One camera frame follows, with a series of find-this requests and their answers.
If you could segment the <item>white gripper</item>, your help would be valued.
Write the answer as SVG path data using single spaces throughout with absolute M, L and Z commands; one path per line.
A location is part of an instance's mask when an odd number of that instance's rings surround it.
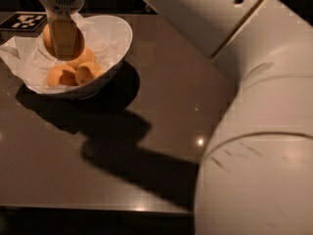
M 78 32 L 70 14 L 78 12 L 85 0 L 39 0 L 48 10 L 45 47 L 58 60 L 71 60 L 78 55 Z

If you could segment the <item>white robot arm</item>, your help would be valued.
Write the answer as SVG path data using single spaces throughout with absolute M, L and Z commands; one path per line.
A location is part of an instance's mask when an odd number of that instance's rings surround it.
M 195 235 L 312 235 L 312 27 L 279 0 L 144 0 L 238 88 L 196 166 Z

